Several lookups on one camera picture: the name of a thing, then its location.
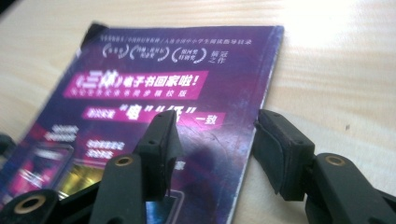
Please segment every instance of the metal rivet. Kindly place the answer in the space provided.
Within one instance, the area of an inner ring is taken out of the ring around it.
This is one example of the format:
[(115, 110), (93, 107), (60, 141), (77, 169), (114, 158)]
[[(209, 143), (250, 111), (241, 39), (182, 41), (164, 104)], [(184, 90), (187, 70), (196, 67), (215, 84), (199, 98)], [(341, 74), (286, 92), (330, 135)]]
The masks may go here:
[(17, 206), (15, 206), (14, 208), (14, 212), (16, 214), (27, 214), (33, 212), (41, 205), (43, 205), (45, 201), (46, 197), (44, 195), (32, 195), (29, 198), (18, 203)]
[(346, 164), (346, 162), (343, 159), (336, 157), (336, 156), (327, 156), (325, 158), (325, 160), (329, 164), (336, 165), (336, 166), (343, 166)]
[(134, 160), (131, 157), (121, 157), (118, 160), (116, 160), (116, 165), (118, 165), (118, 166), (129, 165), (133, 161)]

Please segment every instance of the pink banner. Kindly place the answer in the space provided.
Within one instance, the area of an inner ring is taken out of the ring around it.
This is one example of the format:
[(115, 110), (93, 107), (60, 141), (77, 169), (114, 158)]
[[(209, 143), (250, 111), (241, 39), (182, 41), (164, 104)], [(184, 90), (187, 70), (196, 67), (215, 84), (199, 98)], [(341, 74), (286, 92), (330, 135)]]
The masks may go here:
[(194, 100), (199, 97), (207, 74), (207, 71), (121, 74), (115, 70), (77, 73), (64, 97)]

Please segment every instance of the purple book cover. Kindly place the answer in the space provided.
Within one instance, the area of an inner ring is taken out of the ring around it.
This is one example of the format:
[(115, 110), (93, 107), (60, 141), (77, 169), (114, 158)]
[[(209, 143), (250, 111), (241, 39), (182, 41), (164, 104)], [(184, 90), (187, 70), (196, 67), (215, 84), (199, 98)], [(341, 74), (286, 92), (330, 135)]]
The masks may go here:
[(230, 223), (282, 36), (280, 26), (88, 33), (2, 170), (0, 203), (89, 186), (109, 158), (133, 151), (157, 113), (176, 110), (184, 152), (171, 195), (147, 203), (148, 223)]

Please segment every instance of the clamp jaw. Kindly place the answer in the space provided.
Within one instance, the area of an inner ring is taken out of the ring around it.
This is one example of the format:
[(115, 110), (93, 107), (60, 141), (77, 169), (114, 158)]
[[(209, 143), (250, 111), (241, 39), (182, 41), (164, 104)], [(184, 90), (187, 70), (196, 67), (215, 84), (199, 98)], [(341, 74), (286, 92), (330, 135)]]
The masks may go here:
[(146, 202), (161, 201), (170, 189), (182, 148), (177, 114), (158, 114), (134, 152), (109, 160), (102, 181), (64, 200), (52, 189), (22, 194), (6, 204), (0, 223), (146, 223)]
[(309, 223), (396, 223), (396, 198), (368, 182), (349, 159), (315, 155), (315, 145), (283, 116), (260, 110), (253, 155), (285, 201), (302, 201)]

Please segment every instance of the wood grain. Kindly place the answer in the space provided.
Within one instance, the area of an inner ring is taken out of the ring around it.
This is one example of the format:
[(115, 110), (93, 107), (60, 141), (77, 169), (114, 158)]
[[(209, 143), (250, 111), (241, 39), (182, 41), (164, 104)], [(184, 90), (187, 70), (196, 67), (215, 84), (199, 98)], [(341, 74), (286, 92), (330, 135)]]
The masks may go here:
[[(33, 1), (0, 18), (0, 131), (21, 139), (92, 21), (111, 26), (283, 25), (266, 108), (319, 152), (396, 195), (395, 1)], [(307, 223), (250, 159), (234, 223)]]

